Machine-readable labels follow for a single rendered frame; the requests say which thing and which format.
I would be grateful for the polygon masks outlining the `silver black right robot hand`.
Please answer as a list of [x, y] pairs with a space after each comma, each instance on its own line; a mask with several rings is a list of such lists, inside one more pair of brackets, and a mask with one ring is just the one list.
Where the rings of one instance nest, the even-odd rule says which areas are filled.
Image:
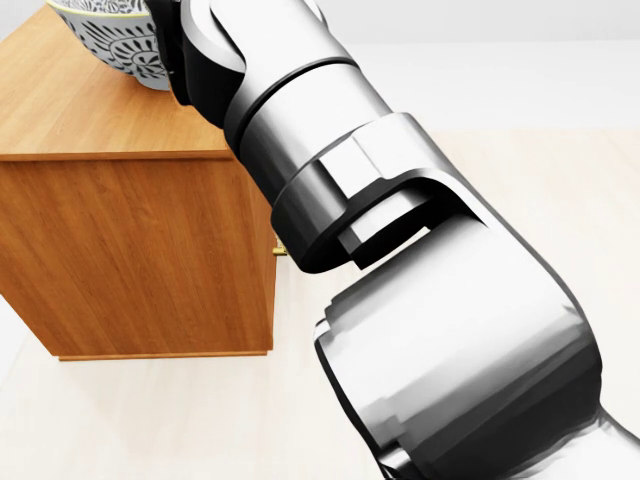
[[313, 0], [144, 0], [172, 91], [238, 150], [277, 91], [320, 67], [356, 64]]

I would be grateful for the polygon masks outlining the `black and white patterned bowl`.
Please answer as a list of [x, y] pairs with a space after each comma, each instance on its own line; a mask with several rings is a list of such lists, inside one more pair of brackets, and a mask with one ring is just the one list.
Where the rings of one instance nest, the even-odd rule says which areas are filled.
[[45, 1], [103, 63], [149, 89], [170, 89], [144, 0]]

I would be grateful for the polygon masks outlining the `wooden cabinet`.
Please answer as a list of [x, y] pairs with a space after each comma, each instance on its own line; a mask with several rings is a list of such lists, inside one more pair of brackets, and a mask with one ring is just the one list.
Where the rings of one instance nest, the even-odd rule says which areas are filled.
[[0, 296], [53, 356], [267, 353], [269, 217], [220, 130], [51, 8], [0, 41]]

